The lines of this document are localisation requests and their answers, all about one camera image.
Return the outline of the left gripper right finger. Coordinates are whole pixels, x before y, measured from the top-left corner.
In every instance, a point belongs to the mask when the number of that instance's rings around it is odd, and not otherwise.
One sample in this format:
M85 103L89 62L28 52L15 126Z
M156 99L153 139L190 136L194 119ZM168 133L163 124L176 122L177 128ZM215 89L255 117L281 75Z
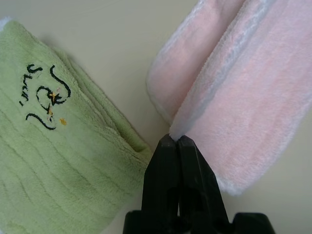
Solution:
M211 222L228 222L215 174L195 142L182 136L178 140L178 151L183 186L180 214L190 218L201 213Z

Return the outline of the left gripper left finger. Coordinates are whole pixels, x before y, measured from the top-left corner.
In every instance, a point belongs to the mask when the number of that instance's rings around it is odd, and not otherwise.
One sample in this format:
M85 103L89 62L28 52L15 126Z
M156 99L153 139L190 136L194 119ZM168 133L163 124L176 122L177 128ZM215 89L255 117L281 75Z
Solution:
M165 135L160 139L144 175L143 211L177 216L179 165L176 143Z

